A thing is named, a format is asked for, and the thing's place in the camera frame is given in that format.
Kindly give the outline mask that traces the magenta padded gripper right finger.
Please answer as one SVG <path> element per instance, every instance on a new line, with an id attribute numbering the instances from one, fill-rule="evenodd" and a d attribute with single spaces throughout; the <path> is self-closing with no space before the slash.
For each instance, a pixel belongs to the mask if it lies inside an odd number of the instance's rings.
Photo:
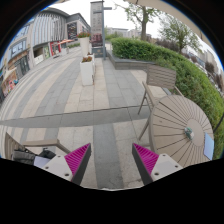
<path id="1" fill-rule="evenodd" d="M 132 154 L 144 185 L 182 169 L 182 166 L 166 153 L 158 155 L 136 143 L 132 144 Z"/>

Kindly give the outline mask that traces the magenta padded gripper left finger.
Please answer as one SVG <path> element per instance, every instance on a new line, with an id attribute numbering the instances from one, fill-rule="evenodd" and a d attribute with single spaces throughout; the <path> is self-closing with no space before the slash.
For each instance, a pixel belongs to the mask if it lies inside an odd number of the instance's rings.
<path id="1" fill-rule="evenodd" d="M 88 143 L 65 156 L 56 155 L 43 166 L 43 170 L 75 183 L 76 185 L 80 185 L 86 171 L 90 155 L 91 144 Z"/>

